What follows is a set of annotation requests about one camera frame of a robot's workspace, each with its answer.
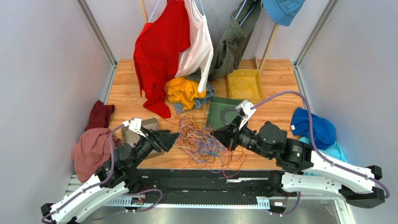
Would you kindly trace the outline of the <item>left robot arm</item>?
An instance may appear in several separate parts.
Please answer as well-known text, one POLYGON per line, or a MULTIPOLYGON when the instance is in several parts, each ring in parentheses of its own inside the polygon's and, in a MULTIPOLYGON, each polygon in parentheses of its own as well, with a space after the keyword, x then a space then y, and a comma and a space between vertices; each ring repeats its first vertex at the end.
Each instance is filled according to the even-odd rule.
POLYGON ((110 158, 94 174, 58 203, 46 203, 41 207, 43 224, 80 224, 98 208, 121 195, 144 196, 149 192, 160 194, 158 200, 147 209, 153 208, 162 199, 162 191, 157 188, 144 189, 143 178, 138 166, 149 154, 156 150, 168 152, 180 134, 171 130, 149 130, 141 125, 141 119, 124 121, 111 131, 128 127, 140 137, 138 144, 123 148, 110 143, 110 158))

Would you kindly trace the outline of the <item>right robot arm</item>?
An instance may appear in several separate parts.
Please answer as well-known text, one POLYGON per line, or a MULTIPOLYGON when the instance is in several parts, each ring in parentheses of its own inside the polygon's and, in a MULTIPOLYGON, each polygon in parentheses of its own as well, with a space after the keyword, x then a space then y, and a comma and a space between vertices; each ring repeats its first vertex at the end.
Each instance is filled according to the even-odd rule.
POLYGON ((257 106, 244 100, 237 107, 234 120, 213 131, 213 136, 229 151, 241 146, 268 160, 276 160, 279 170, 270 172, 265 195, 284 196, 303 191, 343 198, 346 203, 370 209, 385 202, 390 192, 381 183, 379 166, 357 167, 321 152, 309 144, 289 138, 287 132, 266 121, 258 130, 246 123, 257 106))

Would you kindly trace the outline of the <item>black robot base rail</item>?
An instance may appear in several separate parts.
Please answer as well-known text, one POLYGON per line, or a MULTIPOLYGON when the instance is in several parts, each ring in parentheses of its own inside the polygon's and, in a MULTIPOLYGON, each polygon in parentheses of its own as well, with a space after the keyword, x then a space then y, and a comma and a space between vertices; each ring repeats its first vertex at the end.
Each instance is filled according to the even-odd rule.
POLYGON ((138 181, 121 197, 127 209, 155 204, 166 208, 244 208, 281 213, 288 199, 299 199, 307 193, 343 199, 365 209, 385 201, 384 191, 377 187, 359 194, 327 177, 280 170, 244 170, 228 179, 204 170, 144 169, 138 181))

